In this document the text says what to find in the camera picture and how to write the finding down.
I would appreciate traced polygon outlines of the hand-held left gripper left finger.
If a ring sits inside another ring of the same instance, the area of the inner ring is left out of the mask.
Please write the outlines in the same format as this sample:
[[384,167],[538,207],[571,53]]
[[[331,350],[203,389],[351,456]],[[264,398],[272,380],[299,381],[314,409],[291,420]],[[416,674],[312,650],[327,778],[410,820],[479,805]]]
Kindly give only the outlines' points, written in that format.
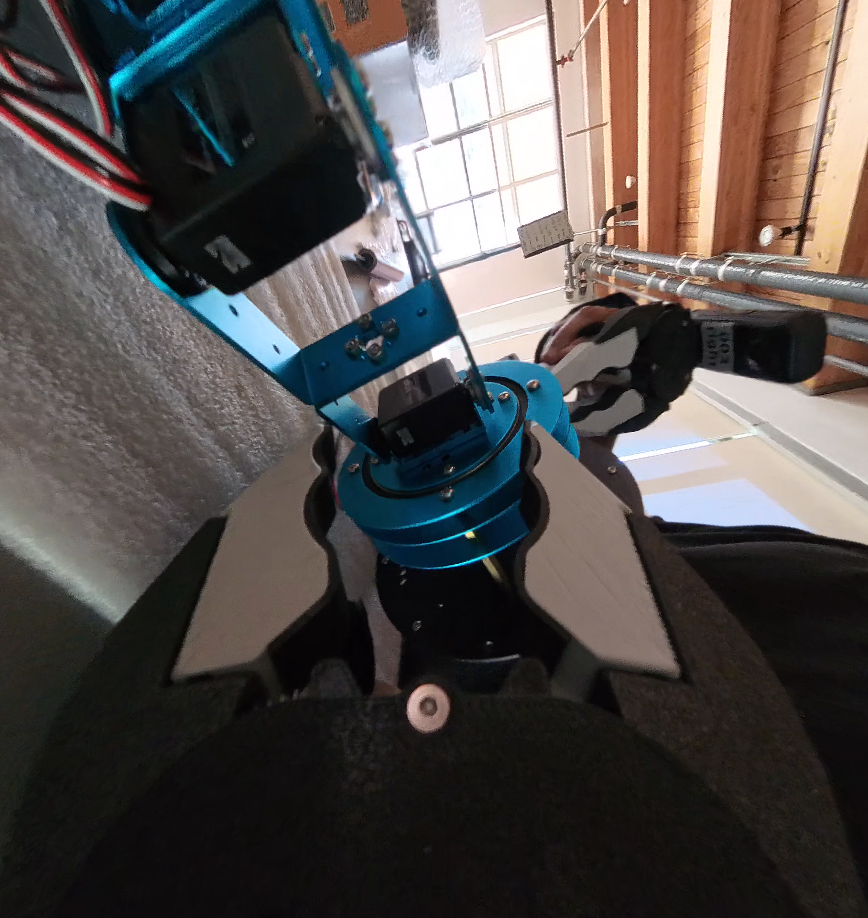
[[289,682],[277,654],[340,586],[335,436],[314,430],[231,505],[173,667],[174,682],[230,674]]

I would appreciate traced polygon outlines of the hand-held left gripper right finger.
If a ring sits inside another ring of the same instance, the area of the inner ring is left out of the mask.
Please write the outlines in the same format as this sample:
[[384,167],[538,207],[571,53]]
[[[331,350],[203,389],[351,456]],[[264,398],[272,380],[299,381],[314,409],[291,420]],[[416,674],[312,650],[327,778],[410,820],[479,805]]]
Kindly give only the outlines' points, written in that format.
[[564,637],[551,675],[561,699],[587,699],[602,672],[679,680],[682,672],[629,526],[630,510],[534,422],[524,431],[520,597]]

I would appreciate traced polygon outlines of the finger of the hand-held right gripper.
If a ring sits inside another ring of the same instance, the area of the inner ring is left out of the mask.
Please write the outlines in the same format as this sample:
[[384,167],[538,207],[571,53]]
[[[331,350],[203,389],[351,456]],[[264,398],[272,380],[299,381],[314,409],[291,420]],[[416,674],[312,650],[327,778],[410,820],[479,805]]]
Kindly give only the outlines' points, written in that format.
[[601,373],[628,369],[638,348],[638,331],[629,328],[604,341],[578,344],[555,364],[552,373],[562,393],[569,394],[581,385],[592,383]]
[[582,435],[611,435],[638,419],[644,413],[645,402],[637,391],[623,391],[606,407],[579,406],[571,411],[571,422]]

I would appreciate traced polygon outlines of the brass standoff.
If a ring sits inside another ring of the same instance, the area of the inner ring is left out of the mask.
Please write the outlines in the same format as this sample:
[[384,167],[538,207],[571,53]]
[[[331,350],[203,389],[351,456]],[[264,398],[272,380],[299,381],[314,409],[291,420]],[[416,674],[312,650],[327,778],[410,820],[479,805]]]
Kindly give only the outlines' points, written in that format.
[[496,560],[498,552],[492,552],[491,550],[486,551],[486,549],[488,549],[487,539],[476,531],[468,531],[464,534],[464,537],[476,549],[482,550],[483,554],[478,561],[486,568],[490,578],[494,580],[502,590],[509,591],[509,577],[502,567],[500,560]]

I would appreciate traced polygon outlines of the black metal base plate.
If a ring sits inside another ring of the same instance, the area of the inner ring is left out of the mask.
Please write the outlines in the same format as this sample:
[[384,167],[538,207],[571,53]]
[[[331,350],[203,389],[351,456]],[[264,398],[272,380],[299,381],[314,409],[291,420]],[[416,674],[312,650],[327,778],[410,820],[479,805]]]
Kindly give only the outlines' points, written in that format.
[[538,657],[552,669],[570,639],[520,597],[520,542],[498,552],[510,590],[476,561],[453,568],[411,568],[378,555],[375,584],[382,610],[421,655],[463,661]]

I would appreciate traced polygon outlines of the teal blue object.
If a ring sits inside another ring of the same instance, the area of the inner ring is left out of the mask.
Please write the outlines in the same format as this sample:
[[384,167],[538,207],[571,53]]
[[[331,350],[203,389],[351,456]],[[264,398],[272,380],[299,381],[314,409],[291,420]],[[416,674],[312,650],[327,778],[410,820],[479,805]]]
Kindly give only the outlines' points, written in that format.
[[[563,391],[519,361],[479,369],[369,92],[316,2],[116,6],[115,121],[152,188],[114,235],[144,276],[355,443],[336,487],[378,551],[456,568],[526,538],[539,425],[579,445]],[[299,348],[245,295],[394,194],[411,285]]]

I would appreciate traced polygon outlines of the person's right hand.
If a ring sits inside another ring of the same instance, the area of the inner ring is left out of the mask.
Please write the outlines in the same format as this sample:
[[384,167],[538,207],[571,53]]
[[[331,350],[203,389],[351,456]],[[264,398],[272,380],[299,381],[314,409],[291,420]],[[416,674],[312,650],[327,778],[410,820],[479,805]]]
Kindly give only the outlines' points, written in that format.
[[590,335],[596,334],[590,328],[601,328],[613,313],[613,309],[604,306],[578,307],[543,336],[537,346],[534,362],[543,366],[555,366],[579,344],[586,342]]

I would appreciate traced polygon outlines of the bundle of ceiling pipes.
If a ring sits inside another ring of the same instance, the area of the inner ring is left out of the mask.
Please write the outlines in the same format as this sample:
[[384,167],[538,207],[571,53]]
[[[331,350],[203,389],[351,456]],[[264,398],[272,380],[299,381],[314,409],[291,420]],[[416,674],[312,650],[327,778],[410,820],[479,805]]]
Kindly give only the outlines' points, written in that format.
[[807,259],[797,256],[673,255],[612,244],[613,230],[637,226],[628,220],[635,213],[635,201],[617,205],[603,214],[597,228],[576,233],[568,274],[584,283],[630,285],[726,310],[814,310],[824,317],[831,339],[868,349],[868,316],[853,313],[855,307],[868,309],[868,277],[808,270]]

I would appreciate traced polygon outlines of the paper note sheet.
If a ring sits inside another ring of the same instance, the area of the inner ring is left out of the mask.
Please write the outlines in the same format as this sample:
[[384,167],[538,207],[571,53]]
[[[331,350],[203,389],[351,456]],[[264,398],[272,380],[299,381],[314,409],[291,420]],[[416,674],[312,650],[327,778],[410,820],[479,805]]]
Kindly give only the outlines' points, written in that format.
[[575,232],[567,210],[560,209],[520,225],[518,237],[522,256],[529,259],[559,247],[570,246],[575,239]]

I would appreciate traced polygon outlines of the person's black clothed torso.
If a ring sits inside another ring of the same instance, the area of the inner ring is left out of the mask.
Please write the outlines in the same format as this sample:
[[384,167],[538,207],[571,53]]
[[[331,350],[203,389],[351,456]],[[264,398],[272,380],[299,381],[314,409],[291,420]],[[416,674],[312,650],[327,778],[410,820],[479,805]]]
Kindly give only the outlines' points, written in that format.
[[868,898],[868,546],[772,525],[654,523],[793,700],[834,788]]

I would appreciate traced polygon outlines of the multi-pane window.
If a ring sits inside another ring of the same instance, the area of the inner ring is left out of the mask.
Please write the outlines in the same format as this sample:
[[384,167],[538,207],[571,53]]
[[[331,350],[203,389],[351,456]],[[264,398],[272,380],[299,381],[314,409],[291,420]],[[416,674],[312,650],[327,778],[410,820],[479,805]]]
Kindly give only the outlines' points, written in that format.
[[420,90],[428,135],[395,151],[421,235],[440,268],[520,244],[563,208],[546,17],[486,39],[478,70]]

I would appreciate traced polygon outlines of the white foam sheet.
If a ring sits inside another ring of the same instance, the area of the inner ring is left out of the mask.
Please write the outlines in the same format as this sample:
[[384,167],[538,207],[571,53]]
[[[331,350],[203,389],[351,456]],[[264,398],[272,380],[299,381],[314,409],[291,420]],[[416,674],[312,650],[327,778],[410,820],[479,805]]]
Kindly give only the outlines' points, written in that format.
[[0,541],[107,623],[318,415],[152,285],[0,126]]

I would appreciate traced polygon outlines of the bubble wrapped black part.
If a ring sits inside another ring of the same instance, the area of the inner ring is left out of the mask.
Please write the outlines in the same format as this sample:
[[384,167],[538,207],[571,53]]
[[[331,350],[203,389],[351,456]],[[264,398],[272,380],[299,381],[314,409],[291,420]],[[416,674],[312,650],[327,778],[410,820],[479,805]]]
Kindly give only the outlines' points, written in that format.
[[407,45],[420,87],[431,89],[482,65],[486,35],[478,1],[403,1]]

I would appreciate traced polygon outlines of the orange cardboard box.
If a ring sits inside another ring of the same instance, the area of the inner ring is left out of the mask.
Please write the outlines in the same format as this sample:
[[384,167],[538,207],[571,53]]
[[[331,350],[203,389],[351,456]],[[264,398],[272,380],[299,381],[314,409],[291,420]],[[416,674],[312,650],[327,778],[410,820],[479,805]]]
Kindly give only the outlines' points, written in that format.
[[321,1],[318,6],[330,35],[355,63],[392,145],[408,147],[427,140],[403,3]]

